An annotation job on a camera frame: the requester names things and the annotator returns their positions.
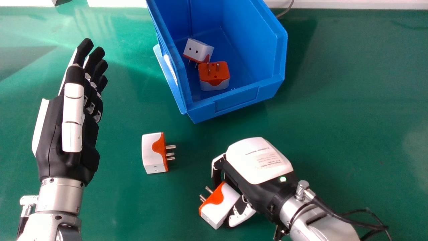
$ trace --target white and orange plug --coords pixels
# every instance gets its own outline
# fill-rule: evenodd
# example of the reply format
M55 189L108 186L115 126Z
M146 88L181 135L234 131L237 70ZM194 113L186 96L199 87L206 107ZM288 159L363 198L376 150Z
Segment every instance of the white and orange plug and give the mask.
M167 172L168 161L175 160L174 153L167 153L175 149L176 145L166 145L163 132L145 134L141 138L141 153L143 165L147 174Z
M202 205L199 207L199 216L214 229L218 229L241 195L226 182L222 182L214 191L208 187L205 189L210 193L210 196L205 198L202 194L199 195L202 201Z

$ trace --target green tabletop surface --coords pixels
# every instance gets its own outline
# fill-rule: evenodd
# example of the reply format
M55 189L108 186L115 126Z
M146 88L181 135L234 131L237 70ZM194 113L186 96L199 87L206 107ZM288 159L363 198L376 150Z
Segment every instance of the green tabletop surface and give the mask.
M276 146L336 211L370 207L393 240L427 240L428 12L292 9L280 22L288 49L276 96L193 124L153 53L147 9L84 0L1 7L0 240L16 238L19 199L39 191L31 141L40 101L55 97L85 37L105 49L109 84L100 165L79 216L83 240L272 240L275 226L259 214L218 230L198 215L211 160L254 136ZM141 135L160 131L177 159L170 172L147 175Z

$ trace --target robotic arm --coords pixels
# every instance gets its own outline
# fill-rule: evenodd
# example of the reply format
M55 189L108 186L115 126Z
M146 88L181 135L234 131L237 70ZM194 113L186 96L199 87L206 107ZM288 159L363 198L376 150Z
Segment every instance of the robotic arm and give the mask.
M90 39L80 43L58 96L42 99L32 143L42 184L38 196L20 200L18 241L82 240L77 216L83 190L98 169L95 144L103 112L101 92L107 84L103 73L108 67L101 47L89 54L93 47Z
M201 196L203 204L199 212L214 228L224 221L230 227L235 227L257 212L277 225L274 234L276 241L285 235L290 235L293 241L363 241L382 231L391 240L388 227L369 209L344 215L331 210L309 189L307 181L298 180L290 161L261 137L244 139L230 145L226 153L213 160L211 178L215 191L207 190L213 193L211 196L221 192L222 201L213 201L215 198L211 196L208 199ZM221 213L222 208L229 207L225 204L228 200L234 202L232 208L215 222L214 213ZM355 212L371 214L379 225L345 217ZM352 225L371 231L360 239Z

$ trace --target gray cable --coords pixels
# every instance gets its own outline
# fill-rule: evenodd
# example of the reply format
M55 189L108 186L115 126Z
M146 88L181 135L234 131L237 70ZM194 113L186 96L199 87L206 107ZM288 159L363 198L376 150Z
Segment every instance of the gray cable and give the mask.
M286 10L284 10L282 13L276 15L276 18L282 17L284 14L286 14L288 11L290 11L291 7L293 6L294 0L291 0L290 6Z

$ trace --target blue plastic bin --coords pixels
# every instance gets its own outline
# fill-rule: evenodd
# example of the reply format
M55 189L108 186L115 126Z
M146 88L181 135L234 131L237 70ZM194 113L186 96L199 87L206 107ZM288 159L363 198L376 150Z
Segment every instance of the blue plastic bin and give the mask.
M159 44L153 49L182 114L194 123L273 97L284 81L287 33L262 0L147 0ZM201 91L188 38L226 61L229 88Z

